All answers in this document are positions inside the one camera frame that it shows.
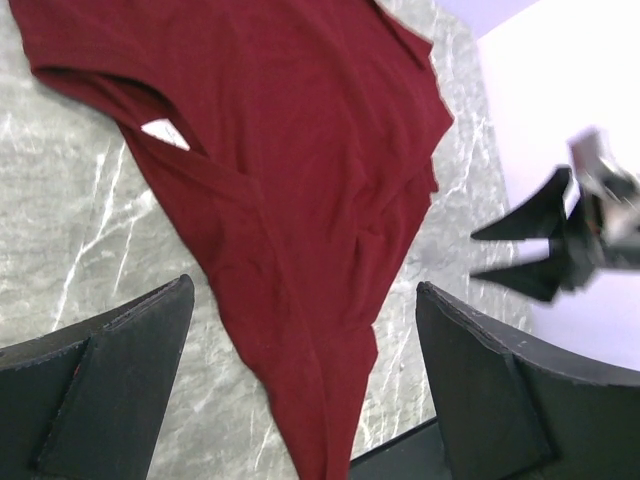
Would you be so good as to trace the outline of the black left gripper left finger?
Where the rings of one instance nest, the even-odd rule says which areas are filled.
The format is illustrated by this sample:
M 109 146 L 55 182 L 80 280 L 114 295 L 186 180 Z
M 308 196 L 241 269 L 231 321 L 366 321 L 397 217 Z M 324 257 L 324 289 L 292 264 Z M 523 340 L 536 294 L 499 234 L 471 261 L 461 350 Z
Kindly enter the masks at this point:
M 2 348 L 2 478 L 146 478 L 193 308 L 182 275 Z

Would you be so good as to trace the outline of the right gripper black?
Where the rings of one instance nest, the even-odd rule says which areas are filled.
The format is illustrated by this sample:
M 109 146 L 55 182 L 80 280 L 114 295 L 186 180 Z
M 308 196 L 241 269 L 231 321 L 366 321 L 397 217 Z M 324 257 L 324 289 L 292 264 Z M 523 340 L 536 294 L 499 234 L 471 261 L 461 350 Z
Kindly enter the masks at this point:
M 557 167 L 524 203 L 470 235 L 478 241 L 551 239 L 566 223 L 566 252 L 491 265 L 472 271 L 472 279 L 549 303 L 561 289 L 585 288 L 601 270 L 639 269 L 639 174 L 622 163 L 602 128 L 583 130 L 568 147 L 568 165 Z

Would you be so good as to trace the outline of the dark red t shirt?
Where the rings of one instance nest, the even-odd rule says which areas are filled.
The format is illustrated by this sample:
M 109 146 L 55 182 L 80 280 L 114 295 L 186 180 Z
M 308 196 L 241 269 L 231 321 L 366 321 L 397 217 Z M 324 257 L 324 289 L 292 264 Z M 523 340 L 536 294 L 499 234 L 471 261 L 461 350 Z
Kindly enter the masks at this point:
M 344 479 L 452 123 L 374 1 L 14 1 L 32 73 L 111 116 L 303 479 Z

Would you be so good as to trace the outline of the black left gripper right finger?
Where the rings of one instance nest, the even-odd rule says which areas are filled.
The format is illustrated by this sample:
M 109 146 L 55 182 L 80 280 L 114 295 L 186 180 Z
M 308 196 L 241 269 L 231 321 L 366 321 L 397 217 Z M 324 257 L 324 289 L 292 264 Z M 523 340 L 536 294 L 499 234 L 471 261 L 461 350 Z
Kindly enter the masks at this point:
M 416 322 L 455 479 L 636 479 L 639 374 L 417 287 Z

